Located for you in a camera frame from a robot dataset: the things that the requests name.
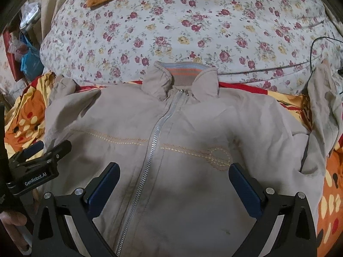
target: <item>polka dot fabric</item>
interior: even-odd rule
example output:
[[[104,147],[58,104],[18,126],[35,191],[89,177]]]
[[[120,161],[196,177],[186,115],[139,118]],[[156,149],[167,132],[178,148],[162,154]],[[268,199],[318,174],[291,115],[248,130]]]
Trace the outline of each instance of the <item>polka dot fabric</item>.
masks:
[[[9,157],[43,137],[45,108],[53,81],[53,73],[37,78],[6,115],[5,146]]]
[[[343,148],[333,151],[326,163],[323,197],[317,226],[317,256],[324,257],[343,231]]]

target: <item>floral bedsheet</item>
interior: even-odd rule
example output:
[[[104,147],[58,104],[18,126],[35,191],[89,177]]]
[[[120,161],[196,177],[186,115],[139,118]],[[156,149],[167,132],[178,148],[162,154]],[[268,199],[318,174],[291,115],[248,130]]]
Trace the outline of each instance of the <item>floral bedsheet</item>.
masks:
[[[194,61],[217,67],[222,82],[296,94],[320,36],[342,40],[321,0],[113,0],[95,9],[67,0],[41,58],[78,82],[140,80],[154,61]],[[315,42],[313,66],[327,57],[335,72],[339,47]]]

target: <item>human hand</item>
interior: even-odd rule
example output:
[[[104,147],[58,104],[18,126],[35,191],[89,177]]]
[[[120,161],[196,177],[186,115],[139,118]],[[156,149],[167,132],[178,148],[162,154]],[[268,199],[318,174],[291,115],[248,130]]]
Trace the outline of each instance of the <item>human hand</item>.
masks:
[[[14,244],[21,251],[27,251],[29,249],[29,245],[16,228],[16,226],[24,226],[27,222],[27,218],[16,211],[3,211],[0,214],[0,220]]]

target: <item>zipper pull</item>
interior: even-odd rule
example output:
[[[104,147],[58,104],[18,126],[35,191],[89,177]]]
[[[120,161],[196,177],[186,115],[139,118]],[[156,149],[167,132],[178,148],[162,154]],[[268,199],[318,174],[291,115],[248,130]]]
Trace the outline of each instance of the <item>zipper pull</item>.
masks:
[[[189,96],[189,93],[188,93],[188,91],[187,91],[187,90],[183,90],[183,89],[181,89],[181,90],[180,90],[180,92],[183,92],[183,93],[185,93],[185,94],[186,94],[186,96]]]

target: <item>jacket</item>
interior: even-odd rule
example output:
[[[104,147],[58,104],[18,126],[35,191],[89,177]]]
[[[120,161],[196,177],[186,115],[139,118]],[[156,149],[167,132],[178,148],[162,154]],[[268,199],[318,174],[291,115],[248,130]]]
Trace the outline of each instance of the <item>jacket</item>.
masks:
[[[342,117],[330,71],[322,73],[308,83],[311,133],[272,97],[219,88],[217,70],[200,64],[156,62],[142,85],[83,93],[64,78],[50,96],[45,145],[68,139],[72,151],[41,193],[70,194],[118,163],[120,180],[94,222],[124,257],[234,254],[255,219],[228,179],[233,162],[279,194],[304,192],[316,225]]]

